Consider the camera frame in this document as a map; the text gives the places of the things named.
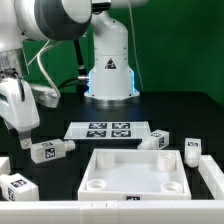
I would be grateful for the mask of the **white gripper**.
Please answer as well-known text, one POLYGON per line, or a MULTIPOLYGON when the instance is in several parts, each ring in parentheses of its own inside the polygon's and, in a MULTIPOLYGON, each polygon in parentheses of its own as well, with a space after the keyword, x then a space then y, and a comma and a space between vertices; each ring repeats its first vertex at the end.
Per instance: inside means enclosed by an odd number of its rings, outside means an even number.
POLYGON ((0 117, 15 128, 19 133, 22 149, 32 146, 29 130, 39 126, 40 119, 35 100, 29 84, 22 81, 25 100, 21 100, 21 91, 16 79, 6 78, 0 82, 0 117))

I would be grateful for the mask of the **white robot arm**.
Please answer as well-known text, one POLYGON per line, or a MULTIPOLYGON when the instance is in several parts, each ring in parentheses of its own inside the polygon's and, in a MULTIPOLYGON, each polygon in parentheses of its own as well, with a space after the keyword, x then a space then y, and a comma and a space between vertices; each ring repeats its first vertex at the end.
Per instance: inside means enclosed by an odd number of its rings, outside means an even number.
POLYGON ((148 0, 0 0, 0 117, 18 132, 21 147, 32 145, 40 124, 30 85, 23 41, 66 41, 94 28, 95 65, 87 99, 125 102, 139 96, 128 65, 127 29, 106 13, 109 8, 138 7, 148 0))

